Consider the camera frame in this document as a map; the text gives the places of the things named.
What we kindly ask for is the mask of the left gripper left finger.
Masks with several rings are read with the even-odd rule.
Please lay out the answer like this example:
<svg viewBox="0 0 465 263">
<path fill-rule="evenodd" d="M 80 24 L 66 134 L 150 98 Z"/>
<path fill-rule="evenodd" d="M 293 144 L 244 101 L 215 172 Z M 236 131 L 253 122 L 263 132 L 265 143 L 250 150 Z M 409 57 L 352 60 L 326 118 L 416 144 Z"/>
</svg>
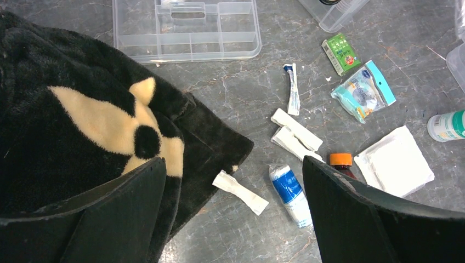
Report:
<svg viewBox="0 0 465 263">
<path fill-rule="evenodd" d="M 165 160 L 31 213 L 1 216 L 1 262 L 144 262 L 166 182 Z"/>
</svg>

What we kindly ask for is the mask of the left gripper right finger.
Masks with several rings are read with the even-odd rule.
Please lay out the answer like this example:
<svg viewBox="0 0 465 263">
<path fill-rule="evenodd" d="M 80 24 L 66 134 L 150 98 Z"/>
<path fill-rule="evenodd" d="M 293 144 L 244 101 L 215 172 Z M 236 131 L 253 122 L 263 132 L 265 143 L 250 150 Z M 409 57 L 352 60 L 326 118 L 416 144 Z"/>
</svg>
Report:
<svg viewBox="0 0 465 263">
<path fill-rule="evenodd" d="M 412 202 L 314 157 L 303 181 L 323 262 L 464 262 L 464 213 Z"/>
</svg>

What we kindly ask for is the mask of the brown bottle orange cap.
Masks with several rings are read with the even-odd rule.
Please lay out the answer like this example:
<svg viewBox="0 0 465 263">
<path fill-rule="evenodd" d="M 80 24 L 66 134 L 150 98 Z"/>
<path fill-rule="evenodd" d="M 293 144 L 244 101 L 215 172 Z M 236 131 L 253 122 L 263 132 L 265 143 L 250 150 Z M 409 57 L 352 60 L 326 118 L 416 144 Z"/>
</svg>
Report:
<svg viewBox="0 0 465 263">
<path fill-rule="evenodd" d="M 329 158 L 331 167 L 350 178 L 357 179 L 351 171 L 353 158 L 350 153 L 332 153 Z"/>
</svg>

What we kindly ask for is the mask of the white gauze pad packet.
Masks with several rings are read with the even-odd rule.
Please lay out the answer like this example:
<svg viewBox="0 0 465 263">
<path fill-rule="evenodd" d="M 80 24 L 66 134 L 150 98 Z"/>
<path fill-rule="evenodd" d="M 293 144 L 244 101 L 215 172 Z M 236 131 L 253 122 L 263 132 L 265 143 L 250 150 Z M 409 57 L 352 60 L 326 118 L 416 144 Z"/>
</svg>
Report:
<svg viewBox="0 0 465 263">
<path fill-rule="evenodd" d="M 354 161 L 368 185 L 401 198 L 435 179 L 405 125 L 360 152 Z"/>
</svg>

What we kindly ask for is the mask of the blue white bandage roll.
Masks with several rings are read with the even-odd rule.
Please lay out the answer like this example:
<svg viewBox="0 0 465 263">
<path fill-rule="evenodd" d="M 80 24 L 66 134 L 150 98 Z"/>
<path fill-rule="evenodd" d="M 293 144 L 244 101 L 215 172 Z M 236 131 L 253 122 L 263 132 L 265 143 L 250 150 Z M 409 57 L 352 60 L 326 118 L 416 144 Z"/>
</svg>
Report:
<svg viewBox="0 0 465 263">
<path fill-rule="evenodd" d="M 292 220 L 299 228 L 313 225 L 309 205 L 299 181 L 287 164 L 269 165 L 269 178 Z"/>
</svg>

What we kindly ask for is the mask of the teal bandage packet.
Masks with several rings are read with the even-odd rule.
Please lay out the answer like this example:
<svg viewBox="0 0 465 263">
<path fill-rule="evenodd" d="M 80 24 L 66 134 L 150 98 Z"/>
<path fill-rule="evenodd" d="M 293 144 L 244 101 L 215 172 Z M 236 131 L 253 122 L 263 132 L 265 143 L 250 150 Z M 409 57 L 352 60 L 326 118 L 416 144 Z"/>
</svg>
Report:
<svg viewBox="0 0 465 263">
<path fill-rule="evenodd" d="M 336 87 L 331 97 L 362 124 L 371 113 L 396 102 L 387 80 L 372 60 Z"/>
</svg>

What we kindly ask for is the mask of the green small medicine box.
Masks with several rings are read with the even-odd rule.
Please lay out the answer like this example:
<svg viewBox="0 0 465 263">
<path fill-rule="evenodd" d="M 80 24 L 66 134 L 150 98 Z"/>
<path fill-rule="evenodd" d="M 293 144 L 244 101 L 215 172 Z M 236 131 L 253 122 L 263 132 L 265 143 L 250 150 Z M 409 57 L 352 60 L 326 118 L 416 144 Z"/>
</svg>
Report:
<svg viewBox="0 0 465 263">
<path fill-rule="evenodd" d="M 344 76 L 361 65 L 357 54 L 342 33 L 324 40 L 321 46 L 339 76 Z"/>
</svg>

